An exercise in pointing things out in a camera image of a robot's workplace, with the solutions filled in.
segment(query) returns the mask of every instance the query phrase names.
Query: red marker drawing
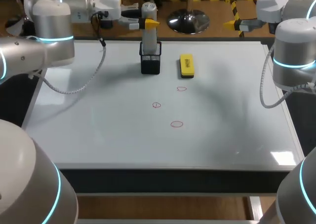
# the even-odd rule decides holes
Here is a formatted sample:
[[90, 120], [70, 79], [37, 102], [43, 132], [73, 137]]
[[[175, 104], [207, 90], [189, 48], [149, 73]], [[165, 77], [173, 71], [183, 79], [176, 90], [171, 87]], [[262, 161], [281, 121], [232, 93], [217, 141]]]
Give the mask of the red marker drawing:
[[173, 128], [180, 128], [182, 126], [183, 126], [183, 123], [181, 121], [171, 122], [171, 127], [173, 127]]
[[153, 103], [153, 108], [159, 108], [159, 107], [161, 107], [160, 103], [158, 103], [158, 102]]
[[183, 91], [185, 91], [185, 90], [187, 90], [186, 87], [177, 87], [177, 91], [178, 91], [178, 92], [183, 92]]

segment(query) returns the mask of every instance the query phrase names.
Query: yellow eraser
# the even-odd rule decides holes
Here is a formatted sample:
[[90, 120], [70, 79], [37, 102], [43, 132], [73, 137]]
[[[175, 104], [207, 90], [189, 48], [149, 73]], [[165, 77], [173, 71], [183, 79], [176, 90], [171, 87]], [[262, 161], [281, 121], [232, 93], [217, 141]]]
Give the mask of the yellow eraser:
[[180, 55], [181, 77], [194, 77], [194, 64], [192, 54]]

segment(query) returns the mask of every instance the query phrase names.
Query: pen holder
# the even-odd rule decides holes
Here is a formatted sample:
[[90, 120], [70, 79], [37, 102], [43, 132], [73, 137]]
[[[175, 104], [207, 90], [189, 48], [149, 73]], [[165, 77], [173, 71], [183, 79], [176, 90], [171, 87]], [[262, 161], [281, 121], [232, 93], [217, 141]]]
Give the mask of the pen holder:
[[158, 75], [160, 73], [161, 42], [157, 41], [156, 54], [144, 54], [142, 47], [143, 42], [140, 42], [139, 55], [142, 74]]

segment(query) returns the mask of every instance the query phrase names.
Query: black chair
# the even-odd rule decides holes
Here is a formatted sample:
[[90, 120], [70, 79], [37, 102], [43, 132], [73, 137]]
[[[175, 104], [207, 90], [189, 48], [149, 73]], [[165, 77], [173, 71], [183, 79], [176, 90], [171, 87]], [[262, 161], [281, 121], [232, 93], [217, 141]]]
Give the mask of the black chair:
[[167, 24], [172, 30], [184, 34], [196, 34], [209, 26], [208, 16], [200, 10], [193, 10], [193, 0], [187, 0], [187, 8], [171, 13]]

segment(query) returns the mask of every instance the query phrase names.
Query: whiteboard surface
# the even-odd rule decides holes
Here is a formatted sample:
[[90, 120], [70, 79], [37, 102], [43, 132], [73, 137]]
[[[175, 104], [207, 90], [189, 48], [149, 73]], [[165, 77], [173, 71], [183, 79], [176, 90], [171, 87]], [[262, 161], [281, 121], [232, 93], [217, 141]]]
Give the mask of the whiteboard surface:
[[[77, 89], [101, 50], [98, 41], [76, 41], [74, 63], [45, 77]], [[179, 77], [184, 53], [194, 56], [192, 79]], [[259, 42], [164, 41], [160, 74], [142, 75], [139, 42], [109, 41], [83, 93], [61, 95], [39, 83], [23, 127], [61, 169], [291, 170], [303, 153], [287, 106], [260, 104], [266, 53]], [[278, 93], [267, 71], [266, 103]]]

